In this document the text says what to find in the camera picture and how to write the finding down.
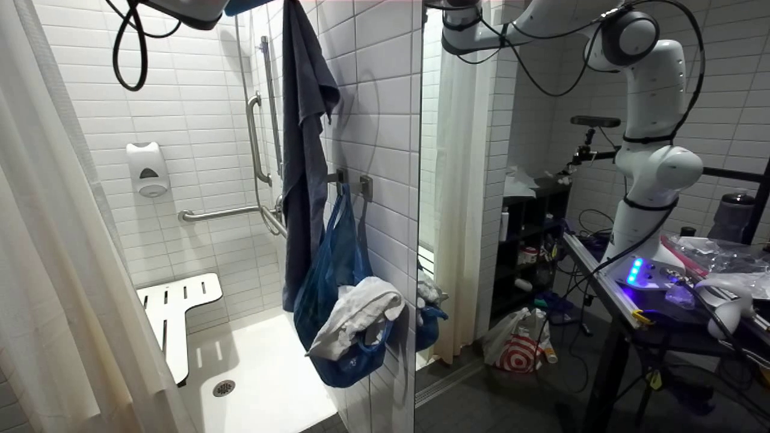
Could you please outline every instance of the shower floor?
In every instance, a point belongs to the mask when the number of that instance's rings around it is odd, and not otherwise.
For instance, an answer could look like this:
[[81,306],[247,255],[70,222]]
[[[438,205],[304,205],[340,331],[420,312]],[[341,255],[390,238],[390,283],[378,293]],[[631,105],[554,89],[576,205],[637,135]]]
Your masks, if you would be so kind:
[[[213,396],[224,379],[236,388]],[[294,433],[337,413],[286,312],[193,333],[181,392],[200,433]]]

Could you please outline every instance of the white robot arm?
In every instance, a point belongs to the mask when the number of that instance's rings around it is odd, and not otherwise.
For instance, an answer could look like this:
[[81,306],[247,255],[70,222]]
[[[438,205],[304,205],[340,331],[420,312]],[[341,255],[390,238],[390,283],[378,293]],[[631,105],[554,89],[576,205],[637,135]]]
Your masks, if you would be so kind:
[[679,192],[703,173],[703,161],[674,135],[686,115],[686,57],[679,41],[660,38],[657,21],[618,1],[596,9],[591,21],[572,23],[562,0],[531,0],[528,9],[500,30],[481,20],[476,5],[444,7],[443,46],[447,53],[537,42],[560,33],[588,36],[588,65],[621,70],[629,78],[626,136],[615,154],[629,192],[615,207],[611,246],[601,260],[605,276],[631,282],[636,256],[660,253],[660,228],[677,207]]

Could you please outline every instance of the white shower seat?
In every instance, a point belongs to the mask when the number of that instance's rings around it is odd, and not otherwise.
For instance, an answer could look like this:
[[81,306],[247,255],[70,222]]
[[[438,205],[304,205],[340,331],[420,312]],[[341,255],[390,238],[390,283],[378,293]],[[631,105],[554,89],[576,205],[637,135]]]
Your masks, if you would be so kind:
[[221,297],[221,283],[217,273],[200,273],[181,282],[147,287],[136,290],[151,331],[167,355],[173,382],[183,384],[188,366],[188,320],[185,312],[201,302]]

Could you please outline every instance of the white cloth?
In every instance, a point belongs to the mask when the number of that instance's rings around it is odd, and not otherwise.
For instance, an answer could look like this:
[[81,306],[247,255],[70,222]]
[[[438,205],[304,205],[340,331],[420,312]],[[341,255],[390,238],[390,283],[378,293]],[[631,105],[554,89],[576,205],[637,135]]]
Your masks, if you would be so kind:
[[307,354],[337,360],[358,331],[365,342],[380,338],[384,320],[398,320],[405,309],[405,296],[378,276],[361,279],[357,287],[341,287],[333,314],[315,333]]
[[31,431],[193,431],[29,0],[0,1],[0,371]]

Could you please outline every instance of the shower drain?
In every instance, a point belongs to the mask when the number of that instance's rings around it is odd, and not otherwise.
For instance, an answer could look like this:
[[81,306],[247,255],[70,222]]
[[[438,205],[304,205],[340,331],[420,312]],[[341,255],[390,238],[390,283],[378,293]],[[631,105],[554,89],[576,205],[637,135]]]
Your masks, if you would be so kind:
[[236,389],[236,379],[221,379],[221,382],[213,384],[212,395],[213,396],[227,396],[233,389]]

